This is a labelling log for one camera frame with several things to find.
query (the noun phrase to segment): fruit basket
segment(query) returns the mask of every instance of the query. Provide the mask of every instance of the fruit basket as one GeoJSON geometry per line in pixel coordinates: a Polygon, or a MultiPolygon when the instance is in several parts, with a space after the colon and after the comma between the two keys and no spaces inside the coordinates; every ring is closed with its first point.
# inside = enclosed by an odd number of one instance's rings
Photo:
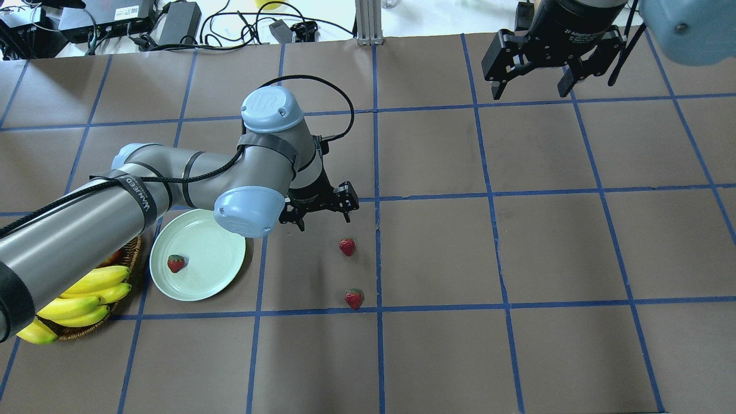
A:
{"type": "MultiPolygon", "coordinates": [[[[141,252],[141,237],[138,236],[134,238],[125,246],[123,246],[121,250],[122,252],[118,259],[110,265],[121,265],[130,269],[130,274],[123,280],[123,282],[131,283],[131,280],[134,279],[138,274],[138,266],[136,266],[136,264],[138,263],[138,255],[141,252]]],[[[44,325],[48,326],[56,335],[58,335],[58,340],[73,340],[77,339],[78,337],[87,335],[105,324],[105,322],[107,322],[107,319],[109,319],[110,316],[115,312],[115,309],[118,307],[120,302],[125,301],[126,299],[127,297],[108,304],[108,306],[110,307],[110,312],[107,314],[107,316],[102,318],[98,323],[89,326],[83,326],[82,328],[69,328],[67,326],[61,326],[51,320],[44,319],[42,317],[38,317],[38,320],[40,320],[44,325]]]]}

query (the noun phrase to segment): banana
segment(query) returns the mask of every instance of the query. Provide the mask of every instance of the banana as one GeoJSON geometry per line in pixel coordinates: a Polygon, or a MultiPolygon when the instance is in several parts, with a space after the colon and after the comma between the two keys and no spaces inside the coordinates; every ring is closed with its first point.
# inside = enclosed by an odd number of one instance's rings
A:
{"type": "Polygon", "coordinates": [[[89,326],[98,323],[100,320],[102,320],[102,318],[107,316],[107,313],[109,312],[110,307],[108,306],[96,306],[95,309],[92,309],[92,312],[89,312],[88,314],[78,317],[72,317],[69,319],[54,320],[54,322],[58,323],[61,326],[68,326],[70,328],[82,328],[83,326],[89,326]]]}
{"type": "Polygon", "coordinates": [[[56,340],[57,335],[46,325],[44,325],[37,317],[33,318],[30,325],[23,328],[18,336],[30,343],[44,344],[52,343],[56,340]]]}
{"type": "Polygon", "coordinates": [[[38,316],[56,321],[56,319],[69,319],[70,317],[82,316],[89,313],[100,301],[99,296],[83,296],[81,298],[56,298],[42,310],[38,316]]]}
{"type": "Polygon", "coordinates": [[[129,274],[130,270],[125,266],[100,267],[87,273],[64,293],[73,295],[107,289],[125,280],[129,274]]]}
{"type": "Polygon", "coordinates": [[[125,297],[125,295],[130,292],[131,286],[127,283],[118,283],[117,285],[113,287],[108,287],[107,289],[103,290],[97,290],[95,292],[89,292],[89,293],[62,293],[62,298],[79,298],[82,296],[99,296],[102,298],[102,302],[100,302],[101,305],[111,304],[112,302],[117,302],[125,297]]]}

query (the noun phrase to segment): plate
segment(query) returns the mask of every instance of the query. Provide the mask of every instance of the plate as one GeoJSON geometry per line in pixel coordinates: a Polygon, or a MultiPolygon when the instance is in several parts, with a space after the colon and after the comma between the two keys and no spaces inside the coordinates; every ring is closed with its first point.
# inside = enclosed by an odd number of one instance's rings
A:
{"type": "Polygon", "coordinates": [[[156,287],[178,301],[201,301],[223,290],[245,259],[245,238],[220,227],[209,210],[192,210],[173,219],[156,238],[149,267],[156,287]],[[178,273],[166,261],[186,259],[178,273]]]}

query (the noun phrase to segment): blue joint cap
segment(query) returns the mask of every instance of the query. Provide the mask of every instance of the blue joint cap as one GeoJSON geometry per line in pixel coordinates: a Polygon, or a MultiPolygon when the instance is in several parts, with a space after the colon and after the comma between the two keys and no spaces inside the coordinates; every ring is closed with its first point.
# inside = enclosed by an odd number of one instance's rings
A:
{"type": "Polygon", "coordinates": [[[284,207],[284,197],[274,189],[245,186],[231,189],[215,201],[215,221],[225,230],[257,239],[273,231],[284,207]]]}
{"type": "Polygon", "coordinates": [[[112,169],[120,168],[121,166],[123,166],[123,164],[125,164],[125,161],[128,161],[128,158],[135,151],[138,151],[140,148],[143,148],[143,147],[148,147],[149,145],[161,145],[161,144],[150,142],[148,144],[128,144],[125,147],[122,147],[120,149],[120,152],[118,152],[118,155],[115,155],[115,158],[113,158],[112,169]]]}
{"type": "Polygon", "coordinates": [[[299,124],[304,112],[289,89],[266,86],[245,98],[241,116],[245,128],[254,133],[277,133],[299,124]]]}

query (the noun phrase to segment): barcode sticker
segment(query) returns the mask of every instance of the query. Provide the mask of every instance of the barcode sticker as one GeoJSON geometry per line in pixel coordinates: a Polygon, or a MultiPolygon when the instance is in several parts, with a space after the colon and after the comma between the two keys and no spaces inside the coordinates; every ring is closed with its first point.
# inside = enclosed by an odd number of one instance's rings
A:
{"type": "Polygon", "coordinates": [[[138,17],[138,10],[141,6],[120,7],[115,9],[115,21],[125,20],[126,18],[138,17]]]}

